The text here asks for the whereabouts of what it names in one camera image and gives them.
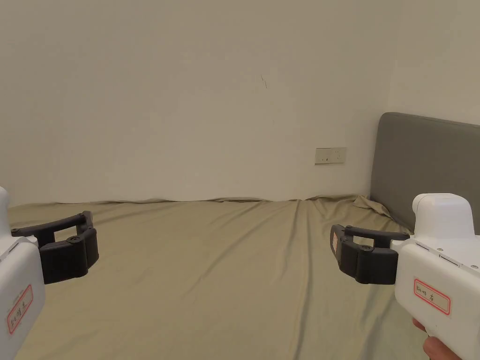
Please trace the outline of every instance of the human hand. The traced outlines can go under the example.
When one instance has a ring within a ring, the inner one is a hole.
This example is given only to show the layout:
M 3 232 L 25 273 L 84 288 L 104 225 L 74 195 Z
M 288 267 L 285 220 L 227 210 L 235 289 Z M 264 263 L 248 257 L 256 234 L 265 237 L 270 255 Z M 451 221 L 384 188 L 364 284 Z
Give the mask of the human hand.
M 416 319 L 413 319 L 413 324 L 418 329 L 425 331 L 425 327 L 420 324 Z M 425 354 L 430 357 L 430 360 L 462 360 L 436 337 L 429 336 L 425 340 L 425 342 L 423 343 L 423 351 L 425 351 Z

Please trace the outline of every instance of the red-bordered label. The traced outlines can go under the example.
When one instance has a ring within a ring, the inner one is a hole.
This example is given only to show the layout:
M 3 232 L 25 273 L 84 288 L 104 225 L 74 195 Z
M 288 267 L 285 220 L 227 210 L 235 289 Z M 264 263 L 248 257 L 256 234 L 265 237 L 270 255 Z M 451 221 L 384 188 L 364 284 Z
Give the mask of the red-bordered label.
M 33 302 L 32 285 L 28 285 L 7 316 L 8 332 L 12 335 Z
M 332 245 L 333 245 L 333 250 L 335 251 L 335 254 L 336 254 L 336 247 L 338 245 L 338 238 L 336 237 L 336 233 L 333 233 Z
M 430 304 L 445 315 L 450 315 L 452 301 L 448 296 L 425 284 L 423 281 L 415 279 L 413 283 L 413 293 L 427 304 Z

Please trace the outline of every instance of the bed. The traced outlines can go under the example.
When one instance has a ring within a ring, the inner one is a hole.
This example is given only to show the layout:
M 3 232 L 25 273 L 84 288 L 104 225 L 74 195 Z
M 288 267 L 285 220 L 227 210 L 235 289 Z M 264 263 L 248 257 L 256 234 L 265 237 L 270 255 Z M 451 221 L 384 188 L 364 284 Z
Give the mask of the bed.
M 413 230 L 407 203 L 411 206 L 420 192 L 473 191 L 469 200 L 478 208 L 478 192 L 463 183 L 447 180 L 436 187 L 432 179 L 405 186 L 385 175 L 395 162 L 427 172 L 434 166 L 427 159 L 434 153 L 425 154 L 423 165 L 415 156 L 405 160 L 393 136 L 415 132 L 420 124 L 427 131 L 451 126 L 395 113 L 380 119 L 371 200 L 217 199 L 10 209 L 16 228 L 90 210 L 100 252 L 88 276 L 47 286 L 45 308 L 17 359 L 425 359 L 426 335 L 396 303 L 394 287 L 361 285 L 342 274 L 329 245 L 330 227 L 337 223 Z M 467 127 L 468 136 L 479 131 Z M 451 137 L 452 130 L 444 136 Z M 59 237 L 69 235 L 67 230 Z

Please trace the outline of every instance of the beige bed sheet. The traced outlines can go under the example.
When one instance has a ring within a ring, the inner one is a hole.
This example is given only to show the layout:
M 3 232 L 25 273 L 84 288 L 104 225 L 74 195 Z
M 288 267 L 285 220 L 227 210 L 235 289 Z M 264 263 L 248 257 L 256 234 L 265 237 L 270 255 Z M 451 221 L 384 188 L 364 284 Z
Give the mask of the beige bed sheet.
M 356 283 L 330 250 L 335 223 L 403 230 L 377 203 L 47 204 L 9 215 L 22 227 L 83 210 L 100 259 L 47 286 L 17 360 L 426 358 L 393 286 Z

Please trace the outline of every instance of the gray headboard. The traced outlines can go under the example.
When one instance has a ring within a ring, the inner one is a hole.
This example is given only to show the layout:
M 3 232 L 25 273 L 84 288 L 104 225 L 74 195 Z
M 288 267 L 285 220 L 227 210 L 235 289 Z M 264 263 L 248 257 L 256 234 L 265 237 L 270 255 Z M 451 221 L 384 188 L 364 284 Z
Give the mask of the gray headboard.
M 480 126 L 415 115 L 385 113 L 380 118 L 370 197 L 410 230 L 413 198 L 450 192 L 472 207 L 480 230 Z

